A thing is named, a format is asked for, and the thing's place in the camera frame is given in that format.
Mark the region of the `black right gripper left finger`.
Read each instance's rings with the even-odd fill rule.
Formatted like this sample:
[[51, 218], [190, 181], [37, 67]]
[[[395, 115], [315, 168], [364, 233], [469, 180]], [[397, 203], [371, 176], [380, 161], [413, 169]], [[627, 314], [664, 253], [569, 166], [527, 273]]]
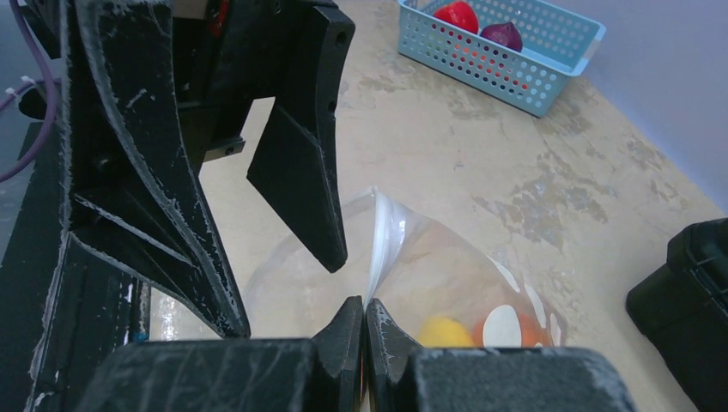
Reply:
[[79, 411], [356, 411], [364, 309], [312, 338], [133, 343], [97, 368]]

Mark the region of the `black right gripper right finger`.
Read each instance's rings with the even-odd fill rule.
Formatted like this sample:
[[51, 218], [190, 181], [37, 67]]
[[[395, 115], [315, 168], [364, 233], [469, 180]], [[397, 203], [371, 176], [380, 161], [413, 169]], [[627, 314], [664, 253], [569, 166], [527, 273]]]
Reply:
[[634, 411], [617, 370], [587, 348], [424, 348], [380, 300], [366, 309], [374, 411]]

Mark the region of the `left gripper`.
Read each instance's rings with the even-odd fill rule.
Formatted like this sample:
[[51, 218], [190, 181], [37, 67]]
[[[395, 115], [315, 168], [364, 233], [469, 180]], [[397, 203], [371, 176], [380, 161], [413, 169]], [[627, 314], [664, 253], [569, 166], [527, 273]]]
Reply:
[[354, 22], [315, 1], [28, 1], [64, 58], [64, 221], [85, 251], [224, 338], [251, 330], [201, 188], [203, 151], [274, 105], [250, 183], [330, 273], [347, 261], [336, 109]]

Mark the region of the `polka dot zip top bag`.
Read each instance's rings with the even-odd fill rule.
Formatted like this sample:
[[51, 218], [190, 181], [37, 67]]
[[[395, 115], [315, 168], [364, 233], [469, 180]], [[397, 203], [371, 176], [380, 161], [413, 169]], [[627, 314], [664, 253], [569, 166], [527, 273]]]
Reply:
[[340, 270], [330, 273], [291, 234], [254, 271], [243, 296], [253, 336], [313, 336], [359, 296], [380, 300], [415, 339], [432, 316], [460, 322], [471, 336], [493, 312], [530, 316], [553, 346], [564, 343], [563, 317], [532, 285], [444, 224], [376, 188], [342, 212], [349, 256]]

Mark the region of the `orange fake fruit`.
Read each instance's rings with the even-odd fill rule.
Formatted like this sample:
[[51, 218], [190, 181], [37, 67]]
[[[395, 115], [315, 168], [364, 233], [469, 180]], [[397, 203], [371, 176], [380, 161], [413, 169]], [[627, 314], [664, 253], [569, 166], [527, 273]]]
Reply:
[[480, 347], [498, 348], [535, 348], [553, 346], [552, 338], [532, 317], [516, 314], [497, 318], [492, 312], [488, 318], [480, 320], [471, 332], [471, 337]]

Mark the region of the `red fake apple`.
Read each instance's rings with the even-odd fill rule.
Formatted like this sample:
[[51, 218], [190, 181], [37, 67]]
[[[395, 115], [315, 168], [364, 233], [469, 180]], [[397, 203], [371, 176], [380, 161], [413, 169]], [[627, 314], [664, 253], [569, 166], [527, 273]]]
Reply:
[[467, 32], [474, 34], [479, 32], [476, 12], [465, 1], [456, 1], [438, 8], [434, 12], [434, 17]]

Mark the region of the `purple fake cabbage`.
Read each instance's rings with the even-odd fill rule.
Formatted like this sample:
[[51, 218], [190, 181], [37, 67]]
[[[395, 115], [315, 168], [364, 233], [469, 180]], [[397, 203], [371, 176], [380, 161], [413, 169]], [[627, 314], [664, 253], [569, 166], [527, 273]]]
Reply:
[[516, 52], [521, 52], [523, 50], [521, 34], [510, 21], [488, 25], [481, 30], [480, 36]]

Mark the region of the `black plastic toolbox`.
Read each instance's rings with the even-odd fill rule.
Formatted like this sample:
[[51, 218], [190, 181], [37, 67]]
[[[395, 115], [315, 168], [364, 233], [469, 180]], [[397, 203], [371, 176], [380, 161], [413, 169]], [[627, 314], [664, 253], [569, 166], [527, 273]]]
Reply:
[[700, 411], [727, 409], [727, 220], [691, 224], [626, 310]]

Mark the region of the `light blue perforated basket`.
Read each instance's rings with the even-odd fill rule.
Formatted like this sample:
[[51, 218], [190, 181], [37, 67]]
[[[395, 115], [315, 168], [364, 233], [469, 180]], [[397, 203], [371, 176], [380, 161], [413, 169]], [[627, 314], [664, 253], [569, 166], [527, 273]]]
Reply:
[[580, 76], [605, 26], [544, 1], [471, 1], [480, 27], [512, 23], [521, 51], [435, 17], [445, 1], [399, 2], [400, 54], [536, 117]]

